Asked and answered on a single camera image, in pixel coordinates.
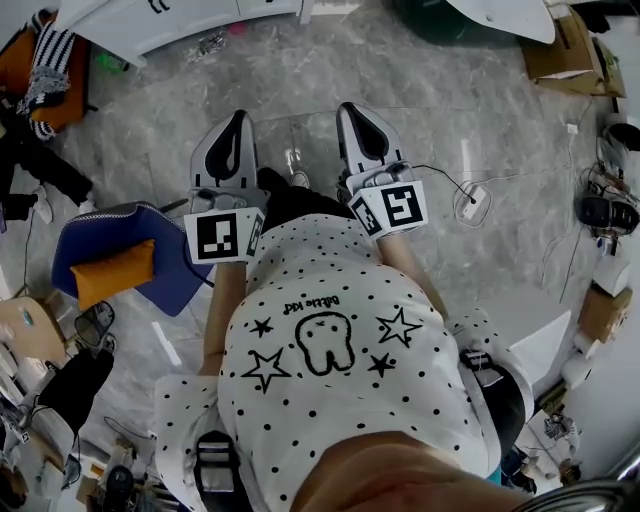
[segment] star print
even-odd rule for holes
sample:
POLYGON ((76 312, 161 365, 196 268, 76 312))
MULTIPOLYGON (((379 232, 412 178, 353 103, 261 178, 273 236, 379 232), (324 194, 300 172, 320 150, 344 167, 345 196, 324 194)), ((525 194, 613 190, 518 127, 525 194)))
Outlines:
POLYGON ((283 348, 280 348, 280 350, 271 357, 261 356, 255 350, 249 351, 249 355, 253 356, 256 360, 256 367, 249 370, 242 376, 258 377, 260 379, 260 384, 262 384, 263 395, 267 393, 267 388, 269 387, 269 383, 273 377, 291 377, 291 375, 278 366, 280 364, 280 357, 282 356, 283 350, 283 348))
POLYGON ((257 332, 258 337, 262 338, 263 334, 273 331, 273 327, 269 325, 270 320, 271 320, 271 317, 267 318, 264 322, 261 322, 260 320, 254 320, 254 322, 256 323, 256 326, 253 329, 251 329, 249 332, 257 332))
POLYGON ((400 308, 400 311, 393 320, 387 320, 386 318, 376 317, 376 319, 387 329, 382 339, 378 343, 384 343, 385 341, 398 338, 400 343, 409 348, 409 342, 411 338, 407 336, 407 333, 420 329, 421 325, 410 324, 404 321, 404 308, 400 308))
POLYGON ((375 356, 371 356, 371 359, 373 359, 373 366, 371 368, 369 368, 368 371, 373 371, 373 370, 378 370, 378 373, 380 374, 380 378, 384 379, 384 371, 385 370, 395 370, 395 366, 393 366, 392 364, 387 363, 387 359, 389 359, 389 353, 387 352, 384 357, 382 359, 378 359, 375 356))

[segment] floor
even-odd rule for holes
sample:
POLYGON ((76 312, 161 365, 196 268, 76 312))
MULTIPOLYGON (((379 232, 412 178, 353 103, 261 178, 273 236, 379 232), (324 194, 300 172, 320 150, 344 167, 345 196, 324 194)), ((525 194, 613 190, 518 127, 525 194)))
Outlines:
MULTIPOLYGON (((470 229, 454 218, 453 185, 441 174, 416 170, 429 225, 411 240, 451 310, 527 282, 579 311, 597 250, 575 222, 572 197, 594 161, 596 119, 607 100, 536 86, 515 40, 497 49, 426 43, 375 0, 346 17, 314 17, 304 27, 287 17, 248 23, 242 34, 225 33, 225 47, 204 57, 195 50, 200 37, 153 52, 144 69, 122 75, 92 69, 90 101, 100 111, 55 146, 93 180, 100 205, 163 205, 185 197, 193 148, 237 108, 255 121, 261 165, 284 173, 303 169, 313 188, 333 194, 342 170, 335 110, 354 101, 397 128, 414 164, 436 165, 459 182, 491 180, 485 182, 489 213, 470 229), (565 123, 579 124, 579 133, 569 134, 565 123)), ((17 174, 16 190, 34 186, 26 173, 17 174)), ((28 248, 27 281, 37 294, 49 291, 57 237, 76 215, 56 190, 49 197, 55 221, 46 227, 36 218, 28 248)), ((13 223, 0 244, 0 263, 14 288, 22 283, 27 231, 27 223, 13 223)), ((140 433, 153 429, 156 379, 199 367, 209 299, 203 286, 177 318, 135 291, 109 301, 120 350, 84 439, 108 449, 114 433, 105 415, 140 433), (161 349, 154 321, 181 367, 161 349)), ((73 311, 66 318, 72 317, 73 311)), ((152 450, 149 444, 143 457, 152 450)))

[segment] blue chair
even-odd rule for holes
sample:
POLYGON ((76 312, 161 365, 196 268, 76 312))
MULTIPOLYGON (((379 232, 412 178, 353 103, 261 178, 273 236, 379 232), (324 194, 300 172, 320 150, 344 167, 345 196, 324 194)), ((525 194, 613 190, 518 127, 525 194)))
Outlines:
POLYGON ((58 239, 53 286, 78 298, 73 265, 97 261, 153 239, 153 281, 136 289, 167 315, 180 314, 212 266, 192 263, 185 247, 186 234, 164 215, 166 210, 139 201, 71 219, 58 239))

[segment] white cabinet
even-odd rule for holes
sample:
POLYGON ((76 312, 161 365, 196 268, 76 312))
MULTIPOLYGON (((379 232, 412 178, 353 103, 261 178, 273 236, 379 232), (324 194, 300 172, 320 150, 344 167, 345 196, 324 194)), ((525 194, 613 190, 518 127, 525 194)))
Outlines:
POLYGON ((165 0, 179 5, 178 24, 183 36, 227 25, 241 18, 236 0, 165 0))
POLYGON ((238 0, 240 14, 244 19, 299 11, 297 0, 238 0))
POLYGON ((61 0, 58 30, 70 29, 136 66, 143 54, 236 21, 310 12, 313 0, 61 0))
POLYGON ((113 0, 70 27, 107 50, 134 61, 138 56, 181 37, 177 16, 158 0, 113 0))

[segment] black strap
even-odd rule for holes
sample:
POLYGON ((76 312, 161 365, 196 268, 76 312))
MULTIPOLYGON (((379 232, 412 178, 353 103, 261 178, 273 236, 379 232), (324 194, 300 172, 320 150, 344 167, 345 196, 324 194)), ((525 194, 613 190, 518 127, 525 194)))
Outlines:
POLYGON ((502 457, 505 457, 525 424, 525 404, 520 388, 511 373, 494 364, 486 352, 465 349, 460 353, 460 361, 473 372, 480 385, 500 440, 502 457), (490 370, 499 378, 490 379, 488 383, 486 379, 479 378, 482 372, 490 370))
POLYGON ((240 459, 233 449, 232 439, 228 435, 214 430, 213 432, 203 435, 198 440, 196 446, 200 446, 201 443, 225 443, 229 447, 228 462, 221 462, 216 465, 217 467, 226 468, 231 471, 233 478, 233 492, 206 492, 203 488, 201 479, 201 471, 204 463, 201 460, 201 451, 198 450, 198 462, 196 463, 194 473, 198 492, 200 493, 200 497, 207 509, 221 512, 252 512, 253 509, 251 507, 251 503, 249 502, 247 492, 238 471, 238 468, 240 467, 240 459))

